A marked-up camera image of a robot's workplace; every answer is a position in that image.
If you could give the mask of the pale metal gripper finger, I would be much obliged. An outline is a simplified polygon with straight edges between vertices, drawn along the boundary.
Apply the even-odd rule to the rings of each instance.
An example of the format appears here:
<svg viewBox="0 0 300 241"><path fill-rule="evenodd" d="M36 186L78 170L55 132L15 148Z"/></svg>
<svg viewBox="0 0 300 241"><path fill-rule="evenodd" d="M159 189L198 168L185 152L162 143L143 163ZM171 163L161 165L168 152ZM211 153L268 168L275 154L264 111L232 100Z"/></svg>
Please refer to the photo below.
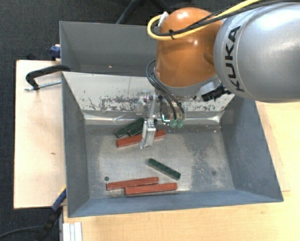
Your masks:
<svg viewBox="0 0 300 241"><path fill-rule="evenodd" d="M144 149L144 148L148 147L148 137L149 137L148 121L145 120L144 123L143 123L143 127L142 127L142 139L139 143L139 148L140 149Z"/></svg>
<svg viewBox="0 0 300 241"><path fill-rule="evenodd" d="M157 129L154 120L148 120L146 124L146 147L152 146Z"/></svg>

